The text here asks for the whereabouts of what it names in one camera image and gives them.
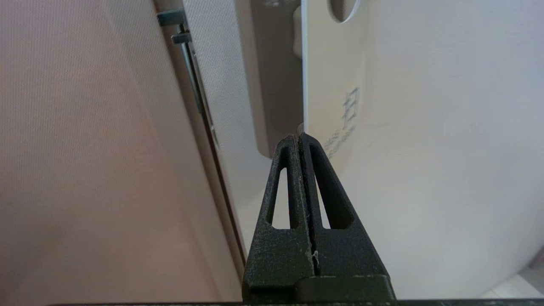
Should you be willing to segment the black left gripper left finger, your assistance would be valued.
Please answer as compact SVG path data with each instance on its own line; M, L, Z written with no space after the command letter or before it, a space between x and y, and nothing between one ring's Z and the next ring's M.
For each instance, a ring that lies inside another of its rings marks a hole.
M272 224L282 169L287 170L289 229ZM315 274L311 249L298 140L288 136L272 159L245 265L243 302L296 302L297 282Z

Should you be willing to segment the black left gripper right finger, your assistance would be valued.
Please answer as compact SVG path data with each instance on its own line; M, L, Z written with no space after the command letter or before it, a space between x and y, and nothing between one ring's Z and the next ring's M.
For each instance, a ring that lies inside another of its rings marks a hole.
M298 302L394 302L389 273L317 139L299 137L314 275Z

